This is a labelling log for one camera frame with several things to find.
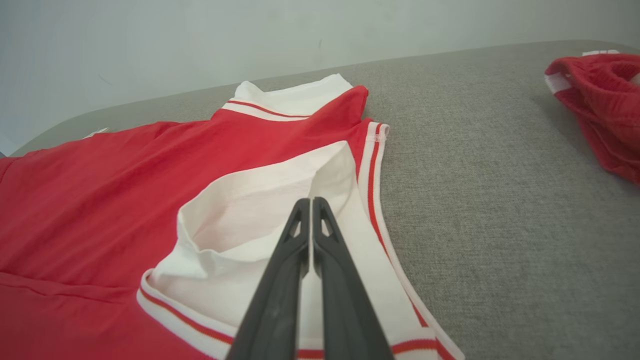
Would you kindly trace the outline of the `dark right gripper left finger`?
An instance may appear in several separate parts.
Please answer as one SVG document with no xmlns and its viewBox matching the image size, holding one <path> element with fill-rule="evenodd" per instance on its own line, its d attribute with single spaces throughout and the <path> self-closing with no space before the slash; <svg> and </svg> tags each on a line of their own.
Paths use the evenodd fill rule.
<svg viewBox="0 0 640 360">
<path fill-rule="evenodd" d="M 296 360 L 301 286 L 309 270 L 309 198 L 299 199 L 279 237 L 227 360 Z"/>
</svg>

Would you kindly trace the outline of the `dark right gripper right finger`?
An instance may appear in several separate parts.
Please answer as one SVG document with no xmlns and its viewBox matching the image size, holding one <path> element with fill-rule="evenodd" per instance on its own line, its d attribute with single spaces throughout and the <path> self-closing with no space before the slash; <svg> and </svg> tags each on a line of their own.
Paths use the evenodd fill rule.
<svg viewBox="0 0 640 360">
<path fill-rule="evenodd" d="M 325 360 L 393 360 L 394 354 L 329 202 L 311 203 L 313 264 L 321 279 Z"/>
</svg>

